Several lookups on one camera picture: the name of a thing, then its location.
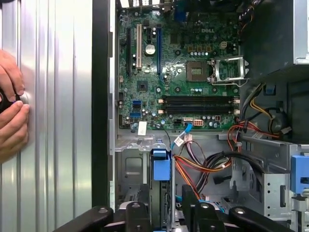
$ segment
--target white pci slot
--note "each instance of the white pci slot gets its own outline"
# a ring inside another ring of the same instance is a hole
[[[136,68],[141,69],[141,43],[142,43],[142,36],[141,36],[141,24],[136,25]]]

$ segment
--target hand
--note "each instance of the hand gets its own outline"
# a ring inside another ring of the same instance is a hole
[[[25,88],[14,57],[3,50],[0,50],[0,88],[10,102],[16,101],[15,92],[21,96]]]
[[[29,105],[17,101],[0,114],[0,164],[20,151],[28,141]]]

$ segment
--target cpu socket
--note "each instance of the cpu socket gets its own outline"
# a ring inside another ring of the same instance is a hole
[[[187,81],[207,81],[209,65],[201,61],[188,61],[186,64]]]

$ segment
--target finger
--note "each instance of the finger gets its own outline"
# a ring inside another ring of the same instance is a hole
[[[15,134],[13,134],[10,138],[5,140],[3,144],[1,145],[2,147],[14,147],[21,143],[28,134],[28,127],[27,124],[24,124],[19,131],[17,131]]]
[[[29,113],[29,105],[23,105],[17,115],[0,130],[0,138],[7,140],[24,125]]]
[[[22,74],[16,65],[15,61],[12,61],[11,59],[5,58],[0,63],[2,68],[6,71],[6,73],[9,75],[11,82],[13,83],[14,89],[16,90],[16,93],[18,95],[24,94],[24,83]]]
[[[28,142],[28,133],[26,135],[26,137],[24,138],[24,140],[22,142],[20,142],[19,144],[15,145],[14,147],[11,148],[9,154],[14,155],[17,152],[19,152]]]
[[[14,102],[16,100],[11,79],[2,66],[0,66],[0,88],[3,90],[10,102]]]
[[[17,101],[0,114],[0,129],[7,125],[23,106],[22,101]]]
[[[5,152],[1,152],[0,153],[0,164],[4,163],[5,161],[9,160],[14,155],[16,155],[16,153],[19,152],[27,144],[27,142],[28,142],[28,134],[26,135],[26,137],[24,138],[22,142],[8,149]]]

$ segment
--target dell logo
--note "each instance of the dell logo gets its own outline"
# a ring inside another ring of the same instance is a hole
[[[201,33],[214,33],[213,29],[201,29]]]

